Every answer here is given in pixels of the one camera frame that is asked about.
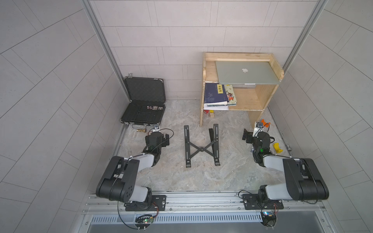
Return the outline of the silver laptop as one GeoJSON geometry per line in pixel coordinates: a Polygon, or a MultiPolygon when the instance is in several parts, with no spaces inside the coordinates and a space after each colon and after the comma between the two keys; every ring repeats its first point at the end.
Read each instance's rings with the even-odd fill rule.
{"type": "Polygon", "coordinates": [[[279,84],[269,62],[216,61],[221,84],[279,84]]]}

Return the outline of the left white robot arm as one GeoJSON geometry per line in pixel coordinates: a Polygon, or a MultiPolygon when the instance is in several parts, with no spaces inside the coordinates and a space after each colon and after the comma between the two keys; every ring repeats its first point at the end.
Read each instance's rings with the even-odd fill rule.
{"type": "Polygon", "coordinates": [[[129,158],[112,157],[96,187],[96,196],[122,203],[152,205],[152,191],[136,184],[137,174],[158,163],[161,150],[170,144],[170,138],[168,134],[154,132],[145,137],[146,147],[142,153],[129,158]]]}

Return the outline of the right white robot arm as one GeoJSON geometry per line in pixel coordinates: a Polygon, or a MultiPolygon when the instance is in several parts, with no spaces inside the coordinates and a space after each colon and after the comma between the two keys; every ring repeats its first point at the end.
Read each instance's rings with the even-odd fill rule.
{"type": "Polygon", "coordinates": [[[316,204],[329,198],[328,187],[312,159],[275,155],[270,150],[275,138],[266,132],[244,130],[242,138],[253,146],[253,158],[258,165],[285,176],[284,183],[262,185],[258,190],[259,202],[293,200],[316,204]]]}

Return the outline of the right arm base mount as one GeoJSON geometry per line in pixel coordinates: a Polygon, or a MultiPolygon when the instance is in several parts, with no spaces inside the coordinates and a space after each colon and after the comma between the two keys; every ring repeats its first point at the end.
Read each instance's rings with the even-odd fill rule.
{"type": "Polygon", "coordinates": [[[281,200],[261,201],[257,194],[240,194],[245,210],[282,210],[284,205],[281,200]]]}

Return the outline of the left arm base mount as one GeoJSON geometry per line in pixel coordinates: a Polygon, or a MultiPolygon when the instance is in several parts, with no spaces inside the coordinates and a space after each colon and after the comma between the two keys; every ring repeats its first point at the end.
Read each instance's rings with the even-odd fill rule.
{"type": "Polygon", "coordinates": [[[125,204],[125,211],[164,211],[166,195],[152,195],[144,202],[131,201],[125,204]]]}

